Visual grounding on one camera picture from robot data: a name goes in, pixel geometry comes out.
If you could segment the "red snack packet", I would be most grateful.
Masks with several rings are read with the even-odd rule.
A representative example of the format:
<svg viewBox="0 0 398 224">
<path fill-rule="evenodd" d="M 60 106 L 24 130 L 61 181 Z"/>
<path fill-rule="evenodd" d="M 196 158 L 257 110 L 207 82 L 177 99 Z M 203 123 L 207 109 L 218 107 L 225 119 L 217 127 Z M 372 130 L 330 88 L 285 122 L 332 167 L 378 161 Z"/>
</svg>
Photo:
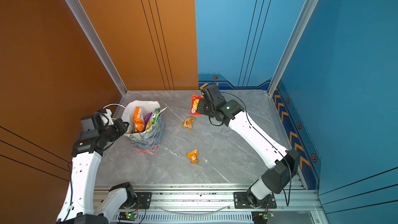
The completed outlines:
<svg viewBox="0 0 398 224">
<path fill-rule="evenodd" d="M 198 106 L 199 106 L 199 102 L 200 102 L 201 99 L 204 99 L 204 97 L 202 95 L 194 94 L 192 96 L 192 105 L 191 105 L 190 114 L 192 114 L 192 115 L 201 115 L 201 114 L 198 113 Z"/>
</svg>

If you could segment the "small orange snack packet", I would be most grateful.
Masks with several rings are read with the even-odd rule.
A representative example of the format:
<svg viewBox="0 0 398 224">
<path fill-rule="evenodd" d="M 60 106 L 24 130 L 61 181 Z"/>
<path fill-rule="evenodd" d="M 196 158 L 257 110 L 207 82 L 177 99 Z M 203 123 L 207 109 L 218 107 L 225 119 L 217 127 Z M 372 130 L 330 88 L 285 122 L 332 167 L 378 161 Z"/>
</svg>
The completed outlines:
<svg viewBox="0 0 398 224">
<path fill-rule="evenodd" d="M 187 127 L 188 129 L 193 128 L 193 123 L 195 121 L 194 117 L 187 117 L 184 121 L 183 124 L 181 125 L 182 127 Z"/>
</svg>

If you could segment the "white paper bag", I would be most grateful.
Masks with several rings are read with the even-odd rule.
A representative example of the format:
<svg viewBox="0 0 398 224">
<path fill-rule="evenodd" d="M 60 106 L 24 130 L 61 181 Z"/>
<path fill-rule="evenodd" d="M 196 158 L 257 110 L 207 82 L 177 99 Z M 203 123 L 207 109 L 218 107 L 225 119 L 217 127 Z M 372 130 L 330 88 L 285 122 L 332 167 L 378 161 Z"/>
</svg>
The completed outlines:
<svg viewBox="0 0 398 224">
<path fill-rule="evenodd" d="M 155 155 L 157 153 L 160 141 L 162 139 L 162 135 L 165 130 L 165 120 L 162 114 L 166 109 L 161 108 L 159 102 L 157 101 L 134 100 L 130 102 L 127 106 L 123 106 L 121 104 L 117 104 L 117 106 L 123 109 L 121 119 L 124 122 L 129 123 L 128 130 L 124 134 L 124 136 L 134 146 L 137 152 Z M 159 108 L 161 110 L 159 121 L 153 126 L 151 130 L 144 130 L 141 133 L 133 133 L 133 114 L 137 106 L 142 109 L 144 119 L 148 113 L 153 113 L 155 109 Z"/>
</svg>

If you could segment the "purple grape candy bag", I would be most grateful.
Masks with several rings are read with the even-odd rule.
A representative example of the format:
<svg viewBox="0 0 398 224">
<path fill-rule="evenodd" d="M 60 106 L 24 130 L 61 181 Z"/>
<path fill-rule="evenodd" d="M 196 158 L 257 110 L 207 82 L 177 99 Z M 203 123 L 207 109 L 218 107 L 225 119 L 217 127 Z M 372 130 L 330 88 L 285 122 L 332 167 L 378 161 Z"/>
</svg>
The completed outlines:
<svg viewBox="0 0 398 224">
<path fill-rule="evenodd" d="M 144 129 L 145 129 L 145 130 L 147 129 L 148 122 L 149 122 L 150 119 L 152 118 L 152 114 L 153 114 L 153 113 L 148 113 L 148 114 L 146 115 L 145 119 L 144 119 Z"/>
</svg>

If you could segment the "orange snack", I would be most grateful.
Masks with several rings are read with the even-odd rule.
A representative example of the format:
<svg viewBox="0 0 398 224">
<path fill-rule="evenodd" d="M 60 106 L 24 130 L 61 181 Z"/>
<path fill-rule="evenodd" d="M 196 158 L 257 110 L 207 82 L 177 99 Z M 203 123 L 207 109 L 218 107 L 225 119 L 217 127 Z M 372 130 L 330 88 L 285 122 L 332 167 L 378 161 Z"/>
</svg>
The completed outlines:
<svg viewBox="0 0 398 224">
<path fill-rule="evenodd" d="M 189 158 L 191 160 L 192 164 L 198 164 L 199 163 L 198 155 L 199 155 L 199 151 L 197 149 L 195 149 L 195 150 L 193 150 L 191 152 L 188 152 L 186 154 L 187 158 Z"/>
</svg>

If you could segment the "green pea snack bag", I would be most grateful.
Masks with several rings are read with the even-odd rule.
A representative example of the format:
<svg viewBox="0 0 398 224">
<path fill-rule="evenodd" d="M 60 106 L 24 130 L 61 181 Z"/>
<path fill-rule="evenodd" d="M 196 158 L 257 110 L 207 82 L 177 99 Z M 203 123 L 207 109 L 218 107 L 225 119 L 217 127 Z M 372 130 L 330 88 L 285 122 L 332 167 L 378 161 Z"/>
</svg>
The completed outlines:
<svg viewBox="0 0 398 224">
<path fill-rule="evenodd" d="M 154 110 L 154 112 L 151 114 L 147 124 L 146 124 L 146 131 L 149 131 L 153 128 L 153 126 L 159 121 L 160 118 L 160 109 L 157 108 Z"/>
</svg>

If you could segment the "colourful skittles candy bag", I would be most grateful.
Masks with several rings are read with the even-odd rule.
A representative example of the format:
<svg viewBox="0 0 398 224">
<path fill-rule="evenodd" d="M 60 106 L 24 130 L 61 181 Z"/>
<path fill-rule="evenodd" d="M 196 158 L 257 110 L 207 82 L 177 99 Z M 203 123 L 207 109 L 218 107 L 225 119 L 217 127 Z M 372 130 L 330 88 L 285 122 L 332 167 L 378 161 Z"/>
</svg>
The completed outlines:
<svg viewBox="0 0 398 224">
<path fill-rule="evenodd" d="M 133 114 L 133 133 L 141 133 L 145 130 L 145 121 L 142 114 L 142 109 L 136 107 Z"/>
</svg>

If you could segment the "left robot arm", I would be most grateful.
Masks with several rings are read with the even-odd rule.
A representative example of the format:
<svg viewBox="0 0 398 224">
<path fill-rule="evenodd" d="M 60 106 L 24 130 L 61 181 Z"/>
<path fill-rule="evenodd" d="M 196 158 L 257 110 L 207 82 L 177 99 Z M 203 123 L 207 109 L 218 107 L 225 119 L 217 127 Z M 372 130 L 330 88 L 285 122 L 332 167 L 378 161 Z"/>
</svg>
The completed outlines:
<svg viewBox="0 0 398 224">
<path fill-rule="evenodd" d="M 135 202 L 130 183 L 113 186 L 107 198 L 94 210 L 93 196 L 97 170 L 110 142 L 125 134 L 129 123 L 112 119 L 109 109 L 102 109 L 81 119 L 82 132 L 72 149 L 70 182 L 62 209 L 57 216 L 58 224 L 108 224 L 118 209 Z"/>
</svg>

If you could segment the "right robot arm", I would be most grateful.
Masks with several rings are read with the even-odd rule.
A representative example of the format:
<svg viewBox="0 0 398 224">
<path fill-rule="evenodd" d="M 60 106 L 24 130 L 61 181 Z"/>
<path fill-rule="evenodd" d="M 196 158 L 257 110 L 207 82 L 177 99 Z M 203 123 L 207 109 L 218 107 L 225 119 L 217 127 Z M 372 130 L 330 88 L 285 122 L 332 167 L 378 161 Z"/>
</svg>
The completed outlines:
<svg viewBox="0 0 398 224">
<path fill-rule="evenodd" d="M 267 170 L 246 191 L 248 203 L 253 208 L 261 207 L 268 196 L 285 195 L 290 203 L 290 194 L 285 187 L 291 188 L 292 179 L 299 168 L 300 155 L 294 149 L 288 149 L 277 143 L 263 131 L 249 116 L 246 104 L 239 97 L 227 101 L 217 84 L 209 84 L 201 89 L 197 112 L 213 118 L 239 134 L 261 157 Z"/>
</svg>

